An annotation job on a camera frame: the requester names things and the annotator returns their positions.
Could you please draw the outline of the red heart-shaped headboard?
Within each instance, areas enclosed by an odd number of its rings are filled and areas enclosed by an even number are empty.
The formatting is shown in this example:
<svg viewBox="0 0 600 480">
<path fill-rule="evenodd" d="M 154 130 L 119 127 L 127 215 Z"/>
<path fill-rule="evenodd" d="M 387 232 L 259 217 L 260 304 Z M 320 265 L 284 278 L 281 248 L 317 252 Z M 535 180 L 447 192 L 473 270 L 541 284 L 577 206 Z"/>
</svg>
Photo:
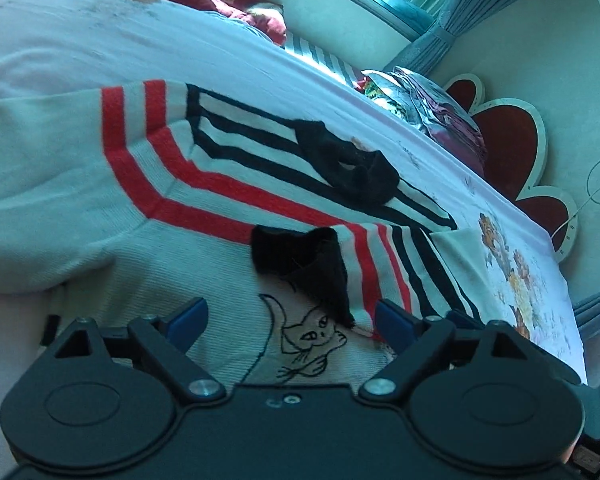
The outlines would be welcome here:
<svg viewBox="0 0 600 480">
<path fill-rule="evenodd" d="M 557 262 L 570 255 L 578 234 L 577 204 L 553 185 L 542 185 L 548 159 L 544 120 L 535 106 L 515 98 L 489 100 L 474 74 L 449 80 L 444 90 L 478 125 L 486 144 L 486 182 L 548 233 Z"/>
</svg>

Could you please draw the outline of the white floral bed sheet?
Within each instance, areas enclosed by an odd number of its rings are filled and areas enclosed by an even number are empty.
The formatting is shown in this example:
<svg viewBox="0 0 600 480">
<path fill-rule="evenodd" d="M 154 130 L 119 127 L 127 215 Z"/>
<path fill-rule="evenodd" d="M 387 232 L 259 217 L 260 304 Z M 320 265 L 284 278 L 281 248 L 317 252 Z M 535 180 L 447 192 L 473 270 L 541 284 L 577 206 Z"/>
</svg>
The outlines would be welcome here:
<svg viewBox="0 0 600 480">
<path fill-rule="evenodd" d="M 358 92 L 287 54 L 251 27 L 166 0 L 0 0 L 0 101 L 163 80 L 192 84 L 287 119 L 321 122 L 381 152 L 464 232 L 482 322 L 502 320 L 585 373 L 567 284 L 546 232 L 462 162 Z M 38 356 L 50 292 L 0 294 L 0 405 Z M 0 477 L 14 466 L 0 428 Z"/>
</svg>

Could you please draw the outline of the striped mattress pad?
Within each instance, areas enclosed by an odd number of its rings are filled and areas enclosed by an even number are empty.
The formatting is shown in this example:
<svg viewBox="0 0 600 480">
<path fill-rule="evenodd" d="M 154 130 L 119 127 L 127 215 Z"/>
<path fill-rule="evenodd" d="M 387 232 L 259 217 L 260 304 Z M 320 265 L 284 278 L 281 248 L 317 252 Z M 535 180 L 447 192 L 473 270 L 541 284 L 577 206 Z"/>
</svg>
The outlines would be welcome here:
<svg viewBox="0 0 600 480">
<path fill-rule="evenodd" d="M 284 50 L 346 87 L 356 89 L 364 76 L 351 64 L 288 30 Z"/>
</svg>

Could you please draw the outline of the striped white knit sweater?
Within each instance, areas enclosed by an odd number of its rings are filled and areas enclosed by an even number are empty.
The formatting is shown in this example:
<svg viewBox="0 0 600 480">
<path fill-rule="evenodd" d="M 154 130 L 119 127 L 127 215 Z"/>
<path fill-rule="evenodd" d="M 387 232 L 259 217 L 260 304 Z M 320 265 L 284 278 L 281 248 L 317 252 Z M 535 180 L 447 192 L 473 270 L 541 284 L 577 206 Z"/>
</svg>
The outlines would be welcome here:
<svg viewBox="0 0 600 480">
<path fill-rule="evenodd" d="M 190 355 L 227 385 L 362 382 L 378 301 L 477 315 L 479 249 L 321 122 L 163 80 L 0 101 L 0 294 L 105 326 L 200 297 Z"/>
</svg>

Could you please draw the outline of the stack of folded quilts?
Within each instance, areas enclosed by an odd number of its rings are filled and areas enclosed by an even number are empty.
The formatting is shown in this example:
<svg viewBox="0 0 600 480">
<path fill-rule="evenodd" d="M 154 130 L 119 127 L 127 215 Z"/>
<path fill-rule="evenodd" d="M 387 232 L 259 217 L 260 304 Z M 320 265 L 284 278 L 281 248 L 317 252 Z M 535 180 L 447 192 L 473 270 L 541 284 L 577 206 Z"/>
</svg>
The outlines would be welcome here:
<svg viewBox="0 0 600 480">
<path fill-rule="evenodd" d="M 478 125 L 433 81 L 397 67 L 390 73 L 364 70 L 354 88 L 484 176 L 488 152 Z"/>
</svg>

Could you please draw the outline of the teal right curtain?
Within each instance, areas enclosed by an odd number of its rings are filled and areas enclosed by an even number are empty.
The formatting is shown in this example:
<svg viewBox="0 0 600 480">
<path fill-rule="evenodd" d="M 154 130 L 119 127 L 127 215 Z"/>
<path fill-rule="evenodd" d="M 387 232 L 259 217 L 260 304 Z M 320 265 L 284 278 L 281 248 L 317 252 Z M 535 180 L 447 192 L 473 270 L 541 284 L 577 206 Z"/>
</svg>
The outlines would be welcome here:
<svg viewBox="0 0 600 480">
<path fill-rule="evenodd" d="M 385 70 L 406 68 L 429 75 L 452 49 L 455 41 L 517 0 L 448 0 L 431 25 L 400 51 Z"/>
</svg>

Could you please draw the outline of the dark red pillow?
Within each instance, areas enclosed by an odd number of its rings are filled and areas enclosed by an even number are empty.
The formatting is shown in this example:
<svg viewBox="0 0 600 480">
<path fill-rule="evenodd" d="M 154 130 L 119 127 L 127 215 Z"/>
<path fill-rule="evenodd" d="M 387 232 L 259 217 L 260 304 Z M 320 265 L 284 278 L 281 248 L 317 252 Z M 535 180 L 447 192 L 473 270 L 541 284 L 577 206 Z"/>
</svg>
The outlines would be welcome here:
<svg viewBox="0 0 600 480">
<path fill-rule="evenodd" d="M 284 9 L 278 3 L 265 0 L 169 0 L 189 8 L 215 12 L 254 27 L 283 47 L 287 40 Z"/>
</svg>

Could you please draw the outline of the blue cushion on windowsill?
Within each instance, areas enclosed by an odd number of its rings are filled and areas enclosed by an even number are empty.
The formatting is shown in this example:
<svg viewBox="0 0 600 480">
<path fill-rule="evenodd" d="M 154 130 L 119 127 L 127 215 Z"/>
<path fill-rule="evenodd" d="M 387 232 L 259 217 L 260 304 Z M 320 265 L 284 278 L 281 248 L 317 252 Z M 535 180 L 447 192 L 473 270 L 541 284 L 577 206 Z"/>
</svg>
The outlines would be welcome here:
<svg viewBox="0 0 600 480">
<path fill-rule="evenodd" d="M 380 1 L 417 36 L 422 36 L 434 22 L 434 18 L 430 14 L 408 0 Z"/>
</svg>

